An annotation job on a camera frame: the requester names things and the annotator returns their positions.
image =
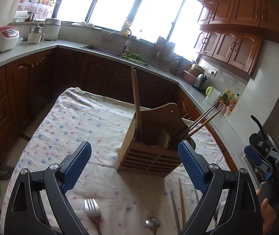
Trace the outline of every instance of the wall outlet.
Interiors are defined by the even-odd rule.
[[[210,69],[208,70],[208,73],[211,74],[212,76],[216,76],[217,71],[214,70],[214,69],[212,69],[212,68],[210,68]]]

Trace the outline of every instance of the rice cooker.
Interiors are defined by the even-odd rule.
[[[12,26],[0,27],[0,52],[15,47],[19,39],[19,31]]]
[[[56,18],[45,19],[43,29],[43,33],[45,34],[45,40],[57,40],[60,27],[61,20],[58,20]]]

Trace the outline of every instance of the gray countertop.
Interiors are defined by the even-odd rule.
[[[92,50],[82,49],[80,48],[82,46],[86,46],[86,44],[74,42],[74,41],[68,41],[68,40],[61,40],[61,39],[56,41],[44,41],[39,44],[17,45],[12,50],[8,50],[3,53],[0,53],[0,67],[5,65],[8,62],[14,61],[16,59],[19,59],[27,55],[37,53],[39,51],[48,50],[56,47],[65,48],[65,49],[80,51],[83,53],[103,57],[112,61],[123,63],[125,65],[133,66],[139,70],[144,70],[148,73],[157,75],[173,83],[176,83],[187,94],[187,96],[192,100],[192,102],[196,105],[196,107],[201,112],[208,110],[211,106],[208,102],[205,101],[205,95],[203,93],[198,92],[189,83],[187,83],[186,81],[184,81],[183,79],[177,76],[172,75],[170,72],[160,70],[159,68],[156,68],[152,65],[149,65],[150,69],[148,69],[142,66],[138,66],[132,62],[126,61],[121,58],[106,55]],[[207,118],[210,115],[214,114],[216,111],[217,110],[214,109],[207,116]],[[248,166],[242,157],[244,154],[245,144],[237,135],[237,133],[234,131],[234,129],[223,118],[223,116],[221,114],[218,114],[214,119],[210,121],[210,125],[213,127],[217,135],[220,137],[221,141],[223,142],[226,149],[228,150],[237,168],[243,167],[248,169]]]

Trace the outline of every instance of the white tablecloth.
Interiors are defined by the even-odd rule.
[[[1,211],[0,231],[4,233],[5,214],[12,187],[23,168],[31,172],[60,163],[86,140],[92,145],[92,156],[75,187],[66,196],[78,218],[91,234],[95,226],[84,210],[84,199],[93,197],[101,209],[101,231],[106,234],[152,234],[145,227],[145,219],[158,217],[158,234],[175,235],[176,222],[170,191],[175,196],[181,222],[181,202],[178,178],[181,178],[187,218],[196,207],[194,187],[183,165],[167,177],[117,172],[118,152],[134,115],[134,105],[69,88],[34,133],[15,167],[7,188]],[[203,128],[193,136],[196,152],[208,163],[228,169],[224,157],[212,135]],[[44,191],[43,203],[51,226],[59,229]],[[223,191],[220,201],[224,202]]]

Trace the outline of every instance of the fork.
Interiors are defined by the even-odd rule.
[[[220,208],[221,208],[221,203],[219,202],[218,203],[218,205],[217,205],[217,208],[216,208],[216,211],[215,211],[215,213],[213,214],[213,219],[214,219],[214,221],[215,221],[215,228],[217,228],[217,220],[218,220],[218,213],[219,213],[219,210],[220,210]]]
[[[88,198],[84,200],[84,205],[86,214],[88,218],[92,221],[92,223],[95,225],[98,235],[102,235],[99,227],[101,213],[98,204],[96,203],[94,198]]]

